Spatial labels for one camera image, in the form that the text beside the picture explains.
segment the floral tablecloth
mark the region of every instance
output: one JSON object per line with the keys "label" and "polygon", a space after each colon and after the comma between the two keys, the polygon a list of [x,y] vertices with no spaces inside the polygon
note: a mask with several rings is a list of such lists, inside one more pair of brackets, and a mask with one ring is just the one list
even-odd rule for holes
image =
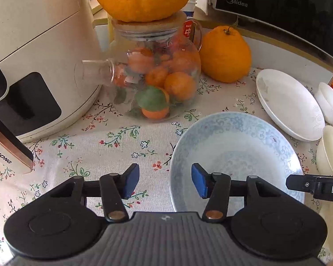
{"label": "floral tablecloth", "polygon": [[[74,125],[26,144],[34,155],[33,172],[18,175],[14,169],[0,165],[0,264],[12,257],[3,233],[6,219],[72,176],[98,180],[104,174],[122,173],[131,163],[138,163],[139,184],[132,197],[124,201],[129,214],[173,211],[168,185],[170,160],[176,143],[190,125],[212,113],[238,111],[256,115],[275,126],[256,95],[258,71],[252,69],[248,76],[233,84],[202,76],[194,106],[163,123],[136,125],[135,120],[116,111],[102,89],[95,104]],[[297,153],[303,172],[318,174],[318,141],[304,143],[283,134]],[[317,212],[320,210],[320,201],[310,195],[306,195],[305,203]],[[101,198],[89,198],[87,206],[103,216]],[[327,249],[322,249],[320,257],[324,261],[333,258]]]}

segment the midea logo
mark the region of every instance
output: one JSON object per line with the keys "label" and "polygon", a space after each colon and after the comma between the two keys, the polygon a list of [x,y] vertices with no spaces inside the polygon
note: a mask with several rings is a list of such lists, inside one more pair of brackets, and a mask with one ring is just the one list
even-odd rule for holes
{"label": "midea logo", "polygon": [[243,7],[248,7],[248,4],[247,3],[243,3],[242,1],[240,0],[226,0],[226,2],[228,4],[237,4],[237,5],[240,5],[240,6],[243,6]]}

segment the glass teapot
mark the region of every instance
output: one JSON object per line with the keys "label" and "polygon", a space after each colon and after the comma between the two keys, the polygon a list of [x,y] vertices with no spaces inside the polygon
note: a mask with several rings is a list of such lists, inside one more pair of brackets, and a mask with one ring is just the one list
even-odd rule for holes
{"label": "glass teapot", "polygon": [[[186,20],[200,32],[197,46],[183,35]],[[138,119],[161,121],[188,108],[201,73],[199,23],[180,11],[150,23],[112,25],[108,59],[83,61],[83,82],[106,85],[117,111]]]}

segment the copper rivet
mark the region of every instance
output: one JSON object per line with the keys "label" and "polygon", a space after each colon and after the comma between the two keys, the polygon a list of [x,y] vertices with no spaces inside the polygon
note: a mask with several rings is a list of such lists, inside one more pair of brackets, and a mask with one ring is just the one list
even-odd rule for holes
{"label": "copper rivet", "polygon": [[223,217],[223,213],[217,210],[210,210],[206,212],[206,217],[210,220],[218,220]]}
{"label": "copper rivet", "polygon": [[125,213],[122,211],[112,211],[109,213],[109,218],[111,220],[122,220],[125,217]]}

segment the teapot lid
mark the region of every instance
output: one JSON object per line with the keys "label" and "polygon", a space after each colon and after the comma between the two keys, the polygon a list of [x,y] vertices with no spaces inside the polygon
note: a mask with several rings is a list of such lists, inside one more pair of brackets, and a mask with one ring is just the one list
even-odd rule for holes
{"label": "teapot lid", "polygon": [[160,33],[170,30],[177,30],[186,21],[186,14],[183,11],[178,11],[168,18],[152,21],[152,22],[123,22],[112,19],[112,25],[115,30],[126,33]]}

